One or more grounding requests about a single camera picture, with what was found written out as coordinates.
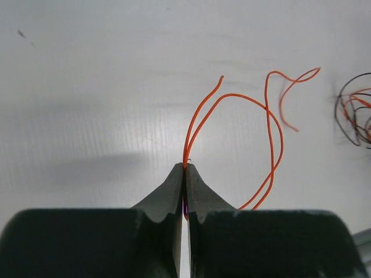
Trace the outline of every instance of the white surface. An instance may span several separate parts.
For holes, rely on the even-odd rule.
[[[351,232],[369,228],[368,153],[339,144],[333,96],[370,70],[370,21],[366,0],[1,0],[0,228],[29,207],[134,205],[181,161],[189,121],[221,74],[218,96],[263,101],[269,71],[296,78],[318,66],[285,100],[300,132],[284,128],[261,208],[332,210]],[[276,115],[284,84],[271,79]],[[232,205],[269,172],[266,129],[261,108],[227,99],[196,140],[192,162]]]

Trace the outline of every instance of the black wire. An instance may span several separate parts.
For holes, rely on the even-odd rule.
[[[351,107],[351,114],[350,115],[347,111],[347,115],[348,115],[348,120],[349,118],[352,119],[352,121],[349,120],[349,122],[351,123],[351,126],[353,128],[353,131],[355,133],[355,140],[353,140],[351,138],[351,136],[346,132],[345,128],[341,125],[340,121],[339,121],[339,118],[337,116],[338,114],[338,105],[339,103],[341,103],[341,107],[344,109],[344,90],[345,88],[351,83],[353,82],[354,80],[356,80],[357,78],[360,78],[362,76],[365,76],[365,75],[371,75],[371,72],[367,72],[367,73],[364,73],[364,74],[360,74],[360,75],[357,75],[356,77],[350,79],[340,90],[340,93],[339,95],[337,96],[336,98],[336,102],[335,102],[335,109],[334,109],[334,117],[335,117],[335,120],[336,120],[336,123],[337,125],[339,126],[340,130],[343,132],[343,134],[347,137],[347,139],[352,142],[354,145],[356,146],[360,146],[361,145],[361,140],[367,144],[371,144],[371,140],[367,137],[368,135],[368,128],[369,126],[371,125],[371,117],[367,119],[366,123],[365,123],[365,127],[361,127],[358,123],[357,123],[357,112],[360,110],[360,109],[364,109],[364,108],[367,108],[367,109],[371,109],[370,107],[367,107],[367,106],[361,106],[361,107],[358,107],[358,108],[355,108],[353,102],[352,102],[352,95],[349,95],[349,103],[350,103],[350,107]],[[356,95],[362,95],[362,96],[369,96],[371,97],[371,94],[367,94],[367,93],[356,93],[354,94],[353,96],[356,96]]]

